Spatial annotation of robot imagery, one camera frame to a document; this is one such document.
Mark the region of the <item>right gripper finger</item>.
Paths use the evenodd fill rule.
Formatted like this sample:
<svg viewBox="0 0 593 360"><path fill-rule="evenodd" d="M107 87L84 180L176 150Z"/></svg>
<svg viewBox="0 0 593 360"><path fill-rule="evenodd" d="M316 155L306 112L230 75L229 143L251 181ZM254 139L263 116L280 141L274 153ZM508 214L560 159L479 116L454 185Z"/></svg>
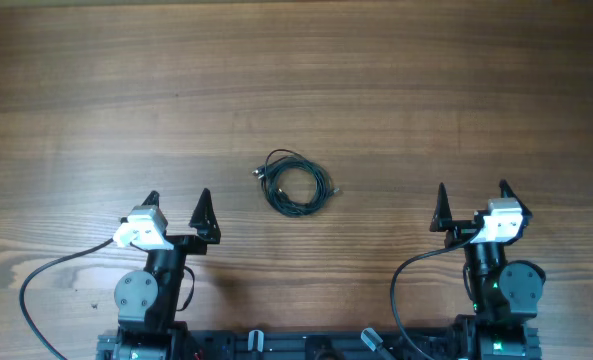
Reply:
<svg viewBox="0 0 593 360"><path fill-rule="evenodd" d="M505 179L501 179L499 182L499 188L502 198L514 198L521 207L522 216L524 218L531 218L532 212L529 208L520 200L520 198L514 193L509 183Z"/></svg>
<svg viewBox="0 0 593 360"><path fill-rule="evenodd" d="M446 187L439 184L436 207L430 223L430 232L446 232L453 228L453 219L449 205Z"/></svg>

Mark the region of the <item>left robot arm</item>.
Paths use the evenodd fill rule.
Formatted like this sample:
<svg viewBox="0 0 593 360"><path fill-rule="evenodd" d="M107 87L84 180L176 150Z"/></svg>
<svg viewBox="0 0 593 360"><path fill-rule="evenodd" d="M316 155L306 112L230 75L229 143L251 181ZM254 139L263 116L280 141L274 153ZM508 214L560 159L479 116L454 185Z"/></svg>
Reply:
<svg viewBox="0 0 593 360"><path fill-rule="evenodd" d="M120 247L129 246L147 254L143 269L124 275L114 290L119 328L114 336L97 344L98 359L202 359L203 350L188 330L175 319L193 296L179 304L183 278L194 272L186 265L189 255L204 255L218 244L221 231L205 188L189 221L194 234L169 235L168 221L160 210L160 194L146 200L121 219L113 235Z"/></svg>

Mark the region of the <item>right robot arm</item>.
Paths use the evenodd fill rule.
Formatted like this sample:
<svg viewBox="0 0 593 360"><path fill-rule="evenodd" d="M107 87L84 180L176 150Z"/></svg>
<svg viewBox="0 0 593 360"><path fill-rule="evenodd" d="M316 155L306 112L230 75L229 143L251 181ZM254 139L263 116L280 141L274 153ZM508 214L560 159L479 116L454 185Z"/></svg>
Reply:
<svg viewBox="0 0 593 360"><path fill-rule="evenodd" d="M430 230L446 234L447 250L465 254L463 277L474 313L459 315L448 330L448 359L540 359L538 330L527 322L538 314L546 274L526 260L508 261L505 248L522 238L532 212L511 189L499 183L500 196L455 220L446 188L438 188Z"/></svg>

